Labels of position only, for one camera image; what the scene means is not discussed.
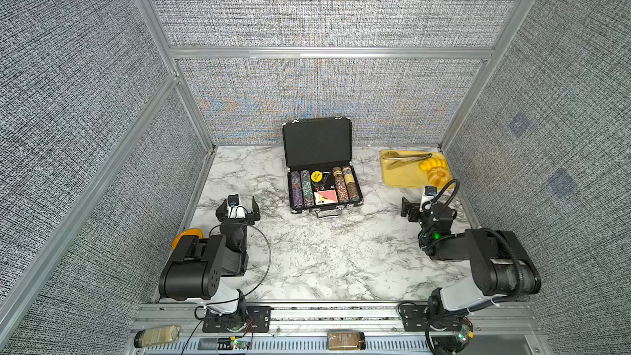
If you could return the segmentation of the black poker set case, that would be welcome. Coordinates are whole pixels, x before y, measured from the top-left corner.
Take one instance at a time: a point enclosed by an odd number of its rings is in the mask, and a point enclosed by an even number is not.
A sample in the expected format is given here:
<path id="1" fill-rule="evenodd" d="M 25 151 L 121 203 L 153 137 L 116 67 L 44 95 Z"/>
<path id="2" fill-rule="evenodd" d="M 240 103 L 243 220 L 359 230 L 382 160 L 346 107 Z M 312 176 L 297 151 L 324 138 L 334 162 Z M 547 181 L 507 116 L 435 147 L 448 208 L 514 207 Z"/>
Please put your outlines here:
<path id="1" fill-rule="evenodd" d="M 282 126 L 284 142 L 284 158 L 288 181 L 289 207 L 294 214 L 313 212 L 321 215 L 325 212 L 339 213 L 346 208 L 359 207 L 364 198 L 358 182 L 358 176 L 353 167 L 353 125 L 350 118 L 311 118 L 296 119 Z M 313 205 L 312 207 L 295 209 L 292 206 L 292 187 L 290 173 L 308 170 L 312 175 L 315 171 L 323 174 L 321 182 L 312 182 L 313 195 L 315 191 L 335 190 L 335 180 L 332 173 L 334 167 L 350 166 L 358 186 L 360 201 L 349 201 L 329 205 Z"/>

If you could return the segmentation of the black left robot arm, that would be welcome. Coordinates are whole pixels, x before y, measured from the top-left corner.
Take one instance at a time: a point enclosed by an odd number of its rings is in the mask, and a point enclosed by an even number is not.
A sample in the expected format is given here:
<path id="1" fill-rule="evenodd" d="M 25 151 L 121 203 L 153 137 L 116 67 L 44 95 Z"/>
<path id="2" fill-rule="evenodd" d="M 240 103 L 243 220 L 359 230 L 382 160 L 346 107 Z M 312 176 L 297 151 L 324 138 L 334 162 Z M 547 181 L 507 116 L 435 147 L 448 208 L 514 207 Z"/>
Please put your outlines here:
<path id="1" fill-rule="evenodd" d="M 223 278 L 246 273 L 248 230 L 261 219 L 259 205 L 251 199 L 245 207 L 239 195 L 229 195 L 216 210 L 220 224 L 208 237 L 186 231 L 178 235 L 159 277 L 159 297 L 195 302 L 205 317 L 217 322 L 246 323 L 246 294 Z"/>

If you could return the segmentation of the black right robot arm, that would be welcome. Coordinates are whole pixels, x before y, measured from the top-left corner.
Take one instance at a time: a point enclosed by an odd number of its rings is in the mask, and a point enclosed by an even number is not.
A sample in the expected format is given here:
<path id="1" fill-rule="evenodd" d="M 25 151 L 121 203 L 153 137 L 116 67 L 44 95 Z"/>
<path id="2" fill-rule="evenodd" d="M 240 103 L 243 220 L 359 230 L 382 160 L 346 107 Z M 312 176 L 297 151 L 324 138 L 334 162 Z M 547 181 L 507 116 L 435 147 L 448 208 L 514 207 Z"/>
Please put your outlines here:
<path id="1" fill-rule="evenodd" d="M 470 228 L 454 233 L 458 211 L 453 196 L 441 202 L 444 190 L 426 186 L 418 203 L 402 199 L 400 214 L 420 224 L 418 246 L 432 261 L 467 261 L 471 273 L 455 284 L 432 291 L 427 302 L 401 302 L 397 306 L 407 332 L 425 328 L 454 331 L 455 312 L 472 313 L 516 297 L 537 294 L 541 276 L 515 233 Z"/>

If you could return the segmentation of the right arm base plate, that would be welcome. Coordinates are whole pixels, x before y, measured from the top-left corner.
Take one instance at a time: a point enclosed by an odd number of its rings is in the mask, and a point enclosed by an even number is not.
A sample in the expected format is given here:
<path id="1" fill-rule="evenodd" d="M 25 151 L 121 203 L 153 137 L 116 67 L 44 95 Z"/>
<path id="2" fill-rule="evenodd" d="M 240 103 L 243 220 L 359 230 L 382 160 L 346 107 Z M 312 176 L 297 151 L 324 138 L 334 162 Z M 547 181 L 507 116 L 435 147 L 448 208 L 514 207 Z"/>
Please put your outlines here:
<path id="1" fill-rule="evenodd" d="M 445 333 L 454 338 L 454 345 L 468 343 L 473 338 L 473 323 L 464 316 L 447 316 L 447 312 L 425 302 L 401 302 L 396 307 L 406 332 Z"/>

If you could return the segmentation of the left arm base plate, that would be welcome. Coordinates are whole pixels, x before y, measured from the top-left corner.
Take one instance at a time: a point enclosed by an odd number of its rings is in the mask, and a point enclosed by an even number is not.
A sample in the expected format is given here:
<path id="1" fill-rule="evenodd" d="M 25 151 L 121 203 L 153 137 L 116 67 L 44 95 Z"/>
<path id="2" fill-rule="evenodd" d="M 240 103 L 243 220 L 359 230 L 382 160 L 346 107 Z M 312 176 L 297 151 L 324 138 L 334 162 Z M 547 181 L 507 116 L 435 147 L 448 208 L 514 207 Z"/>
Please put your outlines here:
<path id="1" fill-rule="evenodd" d="M 271 311 L 269 306 L 246 306 L 235 313 L 216 314 L 208 311 L 203 321 L 204 333 L 217 333 L 221 335 L 243 335 L 248 330 L 255 333 L 268 333 L 271 323 Z"/>

